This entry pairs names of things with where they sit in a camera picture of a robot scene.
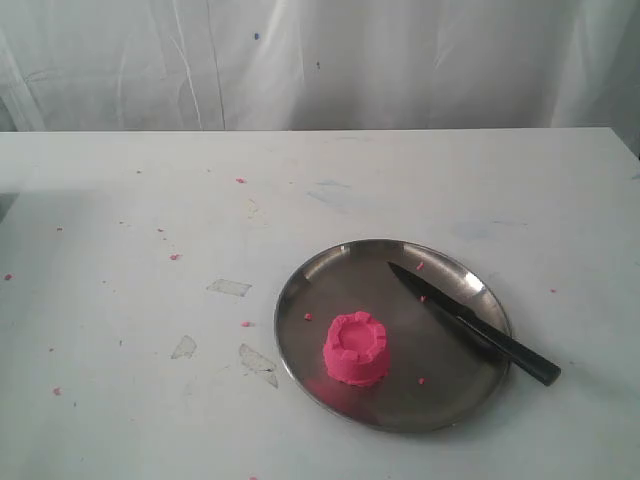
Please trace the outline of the pink clay piece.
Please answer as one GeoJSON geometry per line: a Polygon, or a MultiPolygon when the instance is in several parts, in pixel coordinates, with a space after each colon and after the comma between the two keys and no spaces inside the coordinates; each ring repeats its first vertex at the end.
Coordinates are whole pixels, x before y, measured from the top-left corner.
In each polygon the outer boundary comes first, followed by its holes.
{"type": "Polygon", "coordinates": [[[351,386],[373,386],[391,368],[386,328],[365,311],[336,316],[322,353],[329,377],[351,386]]]}

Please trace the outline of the black knife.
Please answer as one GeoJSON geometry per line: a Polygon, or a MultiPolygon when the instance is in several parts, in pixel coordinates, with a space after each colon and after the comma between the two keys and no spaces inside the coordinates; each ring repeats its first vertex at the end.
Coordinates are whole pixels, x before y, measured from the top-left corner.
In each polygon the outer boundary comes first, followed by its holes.
{"type": "Polygon", "coordinates": [[[503,357],[516,364],[545,386],[551,386],[562,370],[535,351],[514,340],[511,336],[479,318],[475,312],[449,297],[423,278],[394,262],[387,262],[398,280],[419,300],[425,298],[454,318],[464,328],[490,344],[503,357]]]}

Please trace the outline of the clear tape piece upper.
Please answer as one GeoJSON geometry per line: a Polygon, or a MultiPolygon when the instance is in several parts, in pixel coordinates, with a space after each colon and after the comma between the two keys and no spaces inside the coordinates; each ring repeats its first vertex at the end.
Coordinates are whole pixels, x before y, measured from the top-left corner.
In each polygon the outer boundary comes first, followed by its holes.
{"type": "Polygon", "coordinates": [[[208,285],[206,290],[235,297],[244,297],[251,287],[251,284],[219,278],[208,285]]]}

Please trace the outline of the clear tape piece near plate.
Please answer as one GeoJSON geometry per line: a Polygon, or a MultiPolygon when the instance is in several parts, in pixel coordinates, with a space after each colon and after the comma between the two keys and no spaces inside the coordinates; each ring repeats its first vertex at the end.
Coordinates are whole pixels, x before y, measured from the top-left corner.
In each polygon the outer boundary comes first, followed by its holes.
{"type": "Polygon", "coordinates": [[[260,379],[278,388],[277,366],[274,362],[248,346],[241,344],[238,349],[241,364],[260,379]]]}

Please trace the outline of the round steel plate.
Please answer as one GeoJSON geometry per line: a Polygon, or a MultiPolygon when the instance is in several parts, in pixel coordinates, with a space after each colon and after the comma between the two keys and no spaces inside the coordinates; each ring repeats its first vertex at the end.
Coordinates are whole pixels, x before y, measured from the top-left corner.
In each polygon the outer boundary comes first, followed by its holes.
{"type": "Polygon", "coordinates": [[[317,403],[369,427],[422,433],[479,411],[509,363],[431,300],[419,301],[392,273],[396,263],[504,333],[511,325],[489,287],[466,266],[425,246],[391,239],[334,246],[301,265],[283,287],[275,336],[286,370],[317,403]],[[390,371],[371,387],[331,378],[322,349],[333,319],[357,311],[380,321],[390,371]]]}

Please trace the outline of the white backdrop curtain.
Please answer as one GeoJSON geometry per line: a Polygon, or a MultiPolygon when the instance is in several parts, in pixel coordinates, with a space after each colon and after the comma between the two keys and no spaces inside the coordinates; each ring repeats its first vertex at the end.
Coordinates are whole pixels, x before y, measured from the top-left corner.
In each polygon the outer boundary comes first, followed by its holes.
{"type": "Polygon", "coordinates": [[[639,132],[635,1],[5,1],[5,131],[639,132]]]}

